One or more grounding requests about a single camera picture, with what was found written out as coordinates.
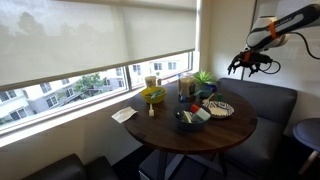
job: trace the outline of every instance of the potted plant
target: potted plant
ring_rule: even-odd
[[[216,77],[204,70],[200,70],[199,72],[196,72],[193,74],[193,77],[196,79],[197,83],[200,85],[206,85],[206,84],[215,84],[216,83]]]
[[[207,86],[212,88],[212,91],[217,90],[217,87],[216,87],[217,79],[210,72],[207,72],[201,69],[199,72],[194,73],[193,77],[196,79],[196,82],[198,83],[198,86],[200,87],[200,89],[202,86]]]

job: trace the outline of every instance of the table top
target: table top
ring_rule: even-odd
[[[231,105],[234,113],[225,119],[210,119],[200,131],[184,131],[177,126],[172,112],[179,105],[177,83],[162,87],[167,89],[167,94],[163,102],[153,104],[154,117],[149,116],[149,104],[140,93],[125,103],[126,107],[131,106],[138,112],[123,124],[135,139],[145,145],[179,154],[215,153],[241,144],[256,128],[254,108],[241,96],[221,91],[223,102]]]

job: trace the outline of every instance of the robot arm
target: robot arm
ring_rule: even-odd
[[[231,69],[235,71],[240,66],[250,68],[249,76],[261,71],[260,63],[267,64],[273,61],[269,56],[260,54],[261,51],[284,45],[291,31],[319,25],[319,4],[310,4],[279,20],[270,16],[260,17],[247,37],[245,51],[240,52],[233,59],[228,67],[228,73],[230,74]]]

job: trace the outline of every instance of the gray upholstered bench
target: gray upholstered bench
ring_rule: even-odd
[[[243,96],[257,111],[256,130],[244,143],[226,151],[224,155],[238,167],[261,178],[270,168],[295,106],[297,91],[229,78],[220,79],[218,88]]]

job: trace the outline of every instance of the window sill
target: window sill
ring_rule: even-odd
[[[29,136],[46,131],[48,129],[51,129],[56,126],[62,125],[64,123],[70,122],[72,120],[75,120],[79,117],[85,116],[87,114],[98,111],[98,110],[103,109],[105,107],[111,106],[111,105],[116,104],[121,101],[124,101],[124,100],[134,96],[135,94],[139,93],[141,91],[141,89],[143,89],[143,88],[135,89],[131,92],[125,93],[120,96],[116,96],[111,99],[100,100],[96,103],[86,105],[80,109],[75,108],[74,110],[69,111],[67,113],[64,113],[62,115],[52,117],[52,118],[50,118],[50,120],[46,120],[43,122],[32,124],[27,127],[20,128],[20,129],[5,133],[4,135],[0,136],[0,147],[17,142],[17,141],[22,140],[24,138],[27,138]]]

